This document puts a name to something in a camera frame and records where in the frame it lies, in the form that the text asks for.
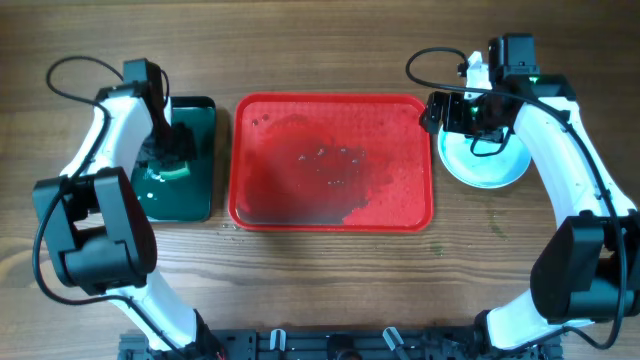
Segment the green sponge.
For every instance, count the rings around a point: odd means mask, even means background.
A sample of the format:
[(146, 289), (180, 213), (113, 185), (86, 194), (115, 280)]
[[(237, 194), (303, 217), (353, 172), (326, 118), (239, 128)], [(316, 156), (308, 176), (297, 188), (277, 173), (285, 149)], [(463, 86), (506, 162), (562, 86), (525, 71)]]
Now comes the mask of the green sponge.
[(191, 169), (187, 161), (153, 161), (148, 164), (147, 174), (153, 180), (167, 182), (189, 176)]

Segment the light blue plate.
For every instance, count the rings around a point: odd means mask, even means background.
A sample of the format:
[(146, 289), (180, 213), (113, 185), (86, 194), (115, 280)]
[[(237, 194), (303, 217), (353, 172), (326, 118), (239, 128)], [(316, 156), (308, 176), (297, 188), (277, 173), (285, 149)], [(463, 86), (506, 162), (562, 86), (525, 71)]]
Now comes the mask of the light blue plate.
[(440, 127), (437, 151), (441, 162), (456, 179), (480, 189), (497, 189), (521, 178), (529, 168), (531, 155), (507, 129), (500, 142), (445, 132)]

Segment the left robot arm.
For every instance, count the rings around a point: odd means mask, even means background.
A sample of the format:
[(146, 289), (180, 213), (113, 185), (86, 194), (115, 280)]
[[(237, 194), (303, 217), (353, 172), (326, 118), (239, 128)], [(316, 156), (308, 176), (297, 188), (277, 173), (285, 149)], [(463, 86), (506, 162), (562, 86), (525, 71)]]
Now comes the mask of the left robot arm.
[(172, 96), (147, 59), (126, 61), (117, 77), (90, 100), (93, 122), (72, 161), (33, 189), (32, 253), (48, 253), (81, 305), (118, 307), (142, 331), (145, 357), (222, 359), (225, 347), (160, 273), (152, 228), (210, 216), (215, 103)]

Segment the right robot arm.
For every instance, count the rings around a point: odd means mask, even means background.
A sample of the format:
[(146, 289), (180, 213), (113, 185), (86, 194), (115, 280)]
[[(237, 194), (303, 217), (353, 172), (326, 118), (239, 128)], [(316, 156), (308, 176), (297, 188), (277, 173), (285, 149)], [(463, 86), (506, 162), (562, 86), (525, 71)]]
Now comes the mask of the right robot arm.
[(487, 141), (502, 153), (518, 139), (536, 165), (557, 229), (528, 290), (481, 313), (472, 354), (507, 356), (566, 333), (609, 323), (610, 348), (639, 312), (639, 212), (609, 175), (580, 118), (566, 77), (541, 72), (531, 35), (493, 38), (463, 56), (462, 86), (431, 83), (421, 127)]

